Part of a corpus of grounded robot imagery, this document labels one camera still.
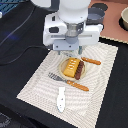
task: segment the fork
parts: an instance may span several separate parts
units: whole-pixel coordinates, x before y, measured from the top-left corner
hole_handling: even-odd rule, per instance
[[[73,86],[73,87],[76,87],[76,88],[78,88],[78,89],[81,89],[81,90],[83,90],[83,91],[89,91],[89,89],[88,89],[87,87],[85,87],[85,86],[83,86],[83,85],[80,85],[80,84],[77,84],[77,83],[75,83],[75,82],[72,82],[72,81],[70,81],[70,80],[64,80],[64,79],[62,79],[61,77],[59,77],[59,76],[57,76],[57,75],[55,75],[55,74],[53,74],[53,73],[51,73],[51,72],[49,72],[48,76],[49,76],[50,78],[52,78],[53,80],[65,82],[65,83],[67,83],[67,84],[69,84],[69,85],[71,85],[71,86]]]

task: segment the black surface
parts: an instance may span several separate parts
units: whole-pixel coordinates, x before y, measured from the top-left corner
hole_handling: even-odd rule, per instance
[[[32,8],[31,3],[20,4],[10,15],[8,13],[0,20],[0,41],[6,36],[5,33],[11,32],[25,20]],[[7,62],[15,58],[19,52],[30,45],[42,45],[44,18],[48,13],[51,12],[36,8],[30,20],[0,47],[0,61]],[[128,45],[101,38],[100,42],[117,46],[119,50],[96,128],[127,128]],[[48,50],[31,49],[16,62],[0,67],[0,104],[50,128],[75,128],[71,124],[16,98],[47,54]]]
[[[104,3],[95,3],[91,6],[92,8],[95,7],[95,8],[100,8],[102,9],[103,11],[106,11],[108,9],[108,6]]]

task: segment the table surface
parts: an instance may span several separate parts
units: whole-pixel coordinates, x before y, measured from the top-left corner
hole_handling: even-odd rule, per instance
[[[32,9],[33,5],[30,2],[19,4],[0,20],[0,42],[28,17]],[[28,46],[42,46],[44,19],[50,13],[36,8],[31,18],[1,45],[0,63],[14,59]],[[127,128],[128,45],[102,38],[100,38],[100,42],[117,46],[119,50],[96,128]],[[0,104],[50,128],[75,128],[71,124],[16,98],[48,52],[47,49],[32,48],[14,63],[0,66]]]

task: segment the cable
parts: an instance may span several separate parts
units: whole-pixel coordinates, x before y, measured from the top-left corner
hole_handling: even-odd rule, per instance
[[[0,63],[0,66],[8,65],[8,64],[11,64],[11,63],[15,62],[30,48],[43,48],[43,49],[46,49],[45,46],[29,46],[18,57],[16,57],[15,59],[13,59],[13,60],[11,60],[11,61],[9,61],[7,63]]]
[[[30,0],[19,1],[19,2],[0,2],[0,4],[19,4],[19,3],[29,2],[29,1]]]
[[[0,46],[14,33],[14,32],[16,32],[19,28],[21,28],[28,20],[29,20],[29,18],[32,16],[32,14],[34,13],[34,11],[35,11],[35,6],[33,7],[33,9],[32,9],[32,11],[31,11],[31,13],[29,14],[29,16],[27,17],[27,19],[20,25],[20,26],[18,26],[16,29],[14,29],[7,37],[5,37],[5,39],[2,41],[2,42],[0,42]]]

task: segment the toy bread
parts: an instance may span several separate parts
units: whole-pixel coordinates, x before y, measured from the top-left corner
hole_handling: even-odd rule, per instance
[[[74,78],[79,62],[80,60],[77,58],[70,58],[63,74]]]

